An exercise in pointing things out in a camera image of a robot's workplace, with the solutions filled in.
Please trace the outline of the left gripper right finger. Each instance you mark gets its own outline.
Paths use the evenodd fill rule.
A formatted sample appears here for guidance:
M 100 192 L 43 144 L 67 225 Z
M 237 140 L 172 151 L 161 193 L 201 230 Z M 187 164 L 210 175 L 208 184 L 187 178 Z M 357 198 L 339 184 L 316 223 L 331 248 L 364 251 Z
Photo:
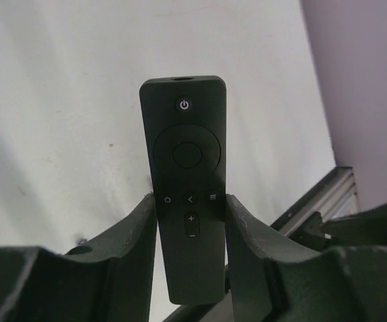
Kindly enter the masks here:
M 265 321 L 285 312 L 279 265 L 304 262 L 318 252 L 254 217 L 233 195 L 226 196 L 225 231 L 234 319 Z

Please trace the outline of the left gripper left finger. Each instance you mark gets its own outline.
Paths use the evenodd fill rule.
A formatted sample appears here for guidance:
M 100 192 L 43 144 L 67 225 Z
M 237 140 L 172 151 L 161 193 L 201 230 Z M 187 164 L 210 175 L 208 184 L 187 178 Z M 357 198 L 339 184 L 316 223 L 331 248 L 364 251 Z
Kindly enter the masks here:
M 65 255 L 104 267 L 93 321 L 149 320 L 155 249 L 156 208 L 148 193 L 127 217 Z

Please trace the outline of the black remote control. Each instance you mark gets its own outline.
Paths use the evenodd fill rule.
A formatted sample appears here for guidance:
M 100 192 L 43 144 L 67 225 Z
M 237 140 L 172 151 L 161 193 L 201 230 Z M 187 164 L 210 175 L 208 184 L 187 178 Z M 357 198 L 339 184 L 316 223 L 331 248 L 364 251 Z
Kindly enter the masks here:
M 225 82 L 154 78 L 139 94 L 169 299 L 216 303 L 225 294 Z

